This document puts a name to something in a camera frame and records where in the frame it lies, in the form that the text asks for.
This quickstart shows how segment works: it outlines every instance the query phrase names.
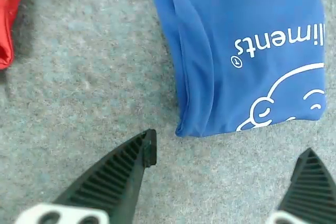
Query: white cloud logo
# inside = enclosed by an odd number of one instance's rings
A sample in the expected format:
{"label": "white cloud logo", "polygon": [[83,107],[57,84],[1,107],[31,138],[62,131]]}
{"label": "white cloud logo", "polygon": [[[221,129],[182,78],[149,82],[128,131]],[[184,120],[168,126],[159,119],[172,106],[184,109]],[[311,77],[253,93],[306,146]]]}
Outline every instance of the white cloud logo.
{"label": "white cloud logo", "polygon": [[[264,122],[261,122],[261,123],[257,123],[255,118],[254,118],[254,111],[255,111],[255,108],[256,106],[261,103],[261,102],[269,102],[271,104],[274,104],[274,100],[272,99],[272,95],[275,91],[275,89],[284,81],[286,80],[287,78],[291,77],[291,76],[294,76],[296,74],[299,74],[299,73],[302,73],[302,72],[306,72],[306,71],[309,71],[309,70],[313,70],[313,69],[318,69],[318,68],[323,68],[324,67],[324,63],[314,63],[314,64],[309,64],[309,65],[305,65],[305,66],[302,66],[302,67],[299,67],[297,69],[294,69],[288,73],[286,73],[285,75],[281,76],[273,85],[272,87],[270,88],[268,94],[266,97],[260,97],[258,98],[257,100],[254,101],[254,103],[252,104],[251,108],[250,108],[250,111],[249,111],[249,118],[246,119],[243,123],[241,123],[236,131],[241,131],[242,128],[248,124],[248,123],[251,123],[253,125],[252,129],[254,128],[258,128],[258,127],[263,127],[263,126],[268,126],[272,123],[272,119],[269,119],[267,121],[264,121]],[[321,93],[321,94],[324,94],[325,92],[323,90],[320,90],[320,89],[313,89],[313,90],[310,90],[308,93],[306,93],[304,96],[303,96],[303,99],[306,100],[308,97],[310,97],[312,94],[315,94],[315,93]],[[312,105],[310,107],[311,110],[314,110],[314,109],[321,109],[322,106],[318,103]],[[263,113],[260,113],[258,114],[260,118],[264,118],[266,117],[269,113],[271,112],[271,108],[270,107],[267,107],[266,110],[263,112]],[[290,121],[290,120],[293,120],[295,119],[294,116],[291,116],[289,117],[286,121]]]}

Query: white plastic part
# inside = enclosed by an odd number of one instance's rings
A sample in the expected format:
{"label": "white plastic part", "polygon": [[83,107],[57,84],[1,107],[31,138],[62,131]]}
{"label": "white plastic part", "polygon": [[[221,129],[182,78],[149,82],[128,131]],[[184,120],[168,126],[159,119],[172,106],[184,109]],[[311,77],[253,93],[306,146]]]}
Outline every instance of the white plastic part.
{"label": "white plastic part", "polygon": [[59,215],[55,224],[80,224],[86,218],[95,218],[97,221],[93,222],[94,224],[109,224],[109,216],[103,210],[46,203],[35,205],[22,212],[15,224],[43,224],[43,217],[49,214]]}
{"label": "white plastic part", "polygon": [[285,211],[276,211],[274,212],[266,221],[266,224],[310,224],[306,221],[299,219],[298,217],[291,215]]}

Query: screw hole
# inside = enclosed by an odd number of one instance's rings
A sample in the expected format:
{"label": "screw hole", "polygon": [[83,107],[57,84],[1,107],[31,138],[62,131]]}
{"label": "screw hole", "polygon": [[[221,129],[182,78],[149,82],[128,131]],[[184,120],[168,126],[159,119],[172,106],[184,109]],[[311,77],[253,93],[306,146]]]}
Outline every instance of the screw hole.
{"label": "screw hole", "polygon": [[99,220],[96,217],[85,217],[79,224],[99,224]]}
{"label": "screw hole", "polygon": [[291,223],[288,220],[280,219],[280,220],[277,220],[276,224],[293,224],[293,223]]}
{"label": "screw hole", "polygon": [[57,224],[59,217],[59,213],[49,212],[42,216],[38,224]]}

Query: blue fabric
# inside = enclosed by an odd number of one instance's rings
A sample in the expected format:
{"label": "blue fabric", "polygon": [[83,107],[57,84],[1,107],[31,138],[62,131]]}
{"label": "blue fabric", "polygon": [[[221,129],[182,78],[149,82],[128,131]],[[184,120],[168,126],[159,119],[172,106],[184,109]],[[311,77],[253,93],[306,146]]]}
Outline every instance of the blue fabric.
{"label": "blue fabric", "polygon": [[154,0],[175,68],[177,136],[209,136],[326,107],[321,0]]}

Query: blue cloth bag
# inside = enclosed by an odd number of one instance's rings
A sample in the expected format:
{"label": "blue cloth bag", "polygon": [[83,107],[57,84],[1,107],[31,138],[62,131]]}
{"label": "blue cloth bag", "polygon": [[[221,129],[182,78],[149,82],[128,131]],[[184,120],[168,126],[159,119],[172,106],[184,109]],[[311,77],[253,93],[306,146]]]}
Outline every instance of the blue cloth bag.
{"label": "blue cloth bag", "polygon": [[326,107],[321,0],[154,0],[173,64],[177,136],[209,136]]}

